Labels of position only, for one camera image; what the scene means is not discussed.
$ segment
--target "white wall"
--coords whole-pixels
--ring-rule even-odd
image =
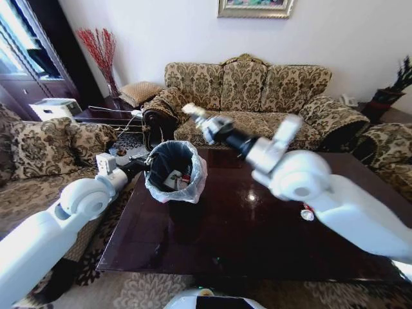
[[[395,81],[412,55],[412,1],[297,0],[289,20],[218,19],[218,0],[60,0],[75,30],[110,29],[116,36],[120,86],[164,83],[172,61],[219,63],[251,53],[273,64],[320,64],[333,71],[327,94],[368,101]],[[104,79],[87,56],[99,87]],[[412,113],[412,89],[396,103]]]

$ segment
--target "carpet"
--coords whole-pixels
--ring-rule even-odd
[[[148,151],[144,147],[143,134],[124,133],[110,147],[109,153],[116,157],[118,165],[125,165],[129,162],[130,156],[146,155]]]
[[[127,150],[124,158],[147,153],[140,135],[124,134],[111,148],[114,154]],[[190,287],[208,287],[217,294],[256,300],[265,308],[311,309],[412,309],[412,285],[345,284],[296,281],[193,277],[130,272],[99,272],[96,266],[116,227],[130,191],[119,198],[124,203],[109,209],[89,244],[79,274],[62,297],[44,309],[163,308],[178,292]]]

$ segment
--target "white box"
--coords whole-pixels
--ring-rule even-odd
[[[41,120],[70,117],[82,112],[74,98],[44,98],[34,104],[29,104]]]

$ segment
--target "vase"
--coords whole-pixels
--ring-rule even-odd
[[[392,92],[387,89],[378,89],[373,99],[368,102],[362,110],[362,114],[367,116],[372,124],[379,124],[379,119],[391,108],[392,104],[404,96],[403,92]]]
[[[115,78],[113,77],[113,72],[112,72],[112,70],[110,69],[110,70],[107,71],[107,72],[103,72],[103,71],[102,71],[102,74],[103,74],[103,76],[104,76],[104,78],[105,78],[105,80],[106,80],[106,82],[107,82],[107,84],[108,84],[109,96],[110,96],[111,98],[119,98],[120,92],[119,92],[119,90],[117,89],[116,82],[115,82]]]

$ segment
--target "plant pot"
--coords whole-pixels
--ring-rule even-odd
[[[392,104],[404,96],[403,92],[392,92],[386,89],[378,89],[373,99],[366,104],[362,114],[367,116],[372,124],[379,124],[379,119],[391,108]]]

